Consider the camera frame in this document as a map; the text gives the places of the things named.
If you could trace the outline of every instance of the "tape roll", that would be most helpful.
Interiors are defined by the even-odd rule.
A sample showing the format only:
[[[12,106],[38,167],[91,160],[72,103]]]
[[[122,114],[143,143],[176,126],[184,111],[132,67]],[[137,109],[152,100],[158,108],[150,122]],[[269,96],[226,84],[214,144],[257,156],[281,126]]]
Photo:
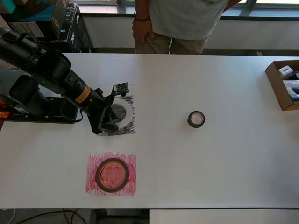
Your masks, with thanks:
[[[108,166],[109,164],[111,163],[118,163],[119,165],[121,165],[123,168],[124,168],[124,171],[125,171],[125,177],[124,177],[124,180],[123,182],[115,187],[115,188],[111,188],[111,187],[108,187],[108,186],[105,186],[105,184],[103,183],[103,181],[101,180],[101,174],[102,174],[102,171],[103,169]],[[96,180],[96,183],[98,185],[98,187],[105,191],[105,192],[108,192],[108,193],[114,193],[114,192],[117,192],[121,189],[123,189],[126,184],[128,183],[128,180],[129,180],[129,168],[128,166],[125,164],[124,161],[120,160],[120,159],[117,159],[117,158],[110,158],[110,159],[106,159],[104,160],[97,168],[97,171],[96,171],[96,174],[95,174],[95,180]]]
[[[201,127],[205,123],[205,121],[206,117],[200,111],[193,111],[188,117],[188,124],[194,128]]]
[[[126,110],[125,118],[121,122],[116,123],[116,125],[118,126],[119,129],[124,128],[131,122],[132,117],[133,117],[133,111],[132,111],[131,105],[126,100],[119,99],[119,98],[114,98],[112,104],[120,105]]]

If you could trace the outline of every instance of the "black tape roll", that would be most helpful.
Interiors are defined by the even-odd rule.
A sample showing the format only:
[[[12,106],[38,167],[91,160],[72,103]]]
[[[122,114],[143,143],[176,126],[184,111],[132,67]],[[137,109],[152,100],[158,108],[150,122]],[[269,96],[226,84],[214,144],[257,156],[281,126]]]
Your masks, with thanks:
[[[108,187],[106,187],[106,186],[102,183],[102,181],[100,180],[100,175],[101,175],[102,170],[103,170],[107,165],[109,165],[110,163],[119,163],[119,164],[124,168],[124,170],[125,170],[125,179],[124,179],[124,181],[121,183],[121,185],[118,186],[118,187],[116,187],[116,188],[108,188]],[[95,180],[96,180],[96,182],[97,182],[98,187],[99,187],[101,190],[103,190],[103,191],[105,191],[105,192],[108,192],[108,193],[114,193],[114,192],[117,192],[117,191],[123,189],[123,188],[126,186],[128,180],[129,180],[129,168],[128,168],[128,166],[125,164],[125,162],[122,161],[122,160],[120,160],[120,159],[117,159],[117,158],[106,159],[106,160],[104,160],[104,161],[99,165],[99,167],[97,168],[97,171],[96,171],[96,174],[95,174]]]
[[[200,123],[196,124],[196,123],[194,123],[194,122],[192,121],[192,116],[194,116],[194,115],[198,115],[198,116],[201,117],[201,122],[200,122]],[[204,115],[202,112],[200,112],[200,111],[193,111],[192,113],[190,113],[190,115],[189,115],[189,117],[188,117],[188,124],[189,124],[191,127],[194,127],[194,128],[199,128],[199,127],[201,127],[201,126],[205,123],[205,121],[206,121],[206,117],[205,117],[205,115]]]

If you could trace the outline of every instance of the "black box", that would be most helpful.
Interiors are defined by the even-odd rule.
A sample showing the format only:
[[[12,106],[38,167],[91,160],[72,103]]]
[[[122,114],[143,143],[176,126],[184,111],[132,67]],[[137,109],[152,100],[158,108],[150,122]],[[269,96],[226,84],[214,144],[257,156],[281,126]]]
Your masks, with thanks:
[[[72,21],[77,31],[79,30],[79,22],[82,19],[82,17],[80,16],[81,15],[78,4],[69,3],[66,8],[64,20]]]
[[[65,20],[60,32],[59,39],[56,41],[42,42],[42,45],[57,49],[62,53],[82,53],[83,46],[74,24]]]
[[[67,11],[65,14],[65,20],[72,21],[74,23],[75,29],[79,34],[80,40],[84,47],[85,53],[91,53],[91,49],[93,47],[92,42],[90,40],[88,31],[86,29],[83,17],[80,14],[80,9],[78,4],[70,3],[67,6]]]
[[[69,0],[29,0],[11,14],[1,14],[18,33],[32,32],[39,40],[57,40]]]

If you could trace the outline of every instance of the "white table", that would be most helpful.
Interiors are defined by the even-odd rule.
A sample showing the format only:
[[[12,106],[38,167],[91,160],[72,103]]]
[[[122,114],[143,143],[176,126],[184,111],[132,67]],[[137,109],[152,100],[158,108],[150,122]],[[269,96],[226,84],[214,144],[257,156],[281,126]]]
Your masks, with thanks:
[[[175,209],[150,210],[150,224],[298,224],[299,210]]]
[[[9,123],[0,132],[0,208],[298,207],[299,111],[281,111],[264,70],[287,57],[66,54],[92,88],[104,58],[136,58],[137,133]],[[106,95],[112,85],[100,86]],[[200,129],[188,126],[195,110]],[[86,197],[90,151],[136,152],[134,197]]]

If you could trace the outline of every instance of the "open cardboard box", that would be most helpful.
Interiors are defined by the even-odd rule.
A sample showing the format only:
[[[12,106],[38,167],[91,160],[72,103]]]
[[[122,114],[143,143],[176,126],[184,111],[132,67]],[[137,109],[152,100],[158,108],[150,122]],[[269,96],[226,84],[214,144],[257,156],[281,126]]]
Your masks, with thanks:
[[[280,78],[278,69],[290,66],[294,71],[299,71],[299,60],[274,61],[267,69],[266,74],[275,92],[278,103],[283,111],[299,110],[299,102],[293,102],[284,82]]]

